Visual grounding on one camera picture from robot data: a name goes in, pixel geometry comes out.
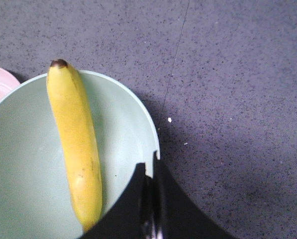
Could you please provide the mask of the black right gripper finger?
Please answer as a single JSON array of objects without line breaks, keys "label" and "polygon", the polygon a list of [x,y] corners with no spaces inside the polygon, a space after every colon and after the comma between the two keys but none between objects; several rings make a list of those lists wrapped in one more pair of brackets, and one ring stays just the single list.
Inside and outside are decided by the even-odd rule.
[{"label": "black right gripper finger", "polygon": [[183,192],[166,165],[153,155],[153,176],[145,164],[112,208],[82,235],[84,239],[231,239]]}]

